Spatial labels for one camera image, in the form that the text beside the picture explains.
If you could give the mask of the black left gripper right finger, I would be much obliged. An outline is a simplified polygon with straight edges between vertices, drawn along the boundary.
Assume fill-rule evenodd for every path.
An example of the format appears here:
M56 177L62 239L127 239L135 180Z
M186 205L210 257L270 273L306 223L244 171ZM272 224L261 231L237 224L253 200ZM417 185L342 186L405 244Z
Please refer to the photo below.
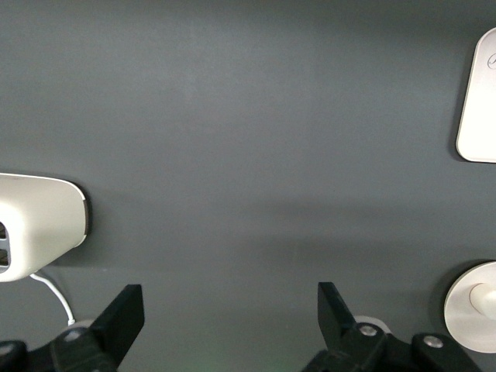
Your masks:
M410 343L371 322L358 322L332 282L318 284L318 322L326 344L304 371L478 371L448 336L418 333Z

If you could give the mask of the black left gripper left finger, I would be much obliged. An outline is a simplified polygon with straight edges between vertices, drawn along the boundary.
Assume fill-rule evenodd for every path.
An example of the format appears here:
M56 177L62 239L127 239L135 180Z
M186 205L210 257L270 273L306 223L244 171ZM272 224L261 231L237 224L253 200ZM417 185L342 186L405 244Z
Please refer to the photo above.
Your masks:
M38 349L2 341L1 370L117 371L144 322L142 286L128 284L90 325L69 328Z

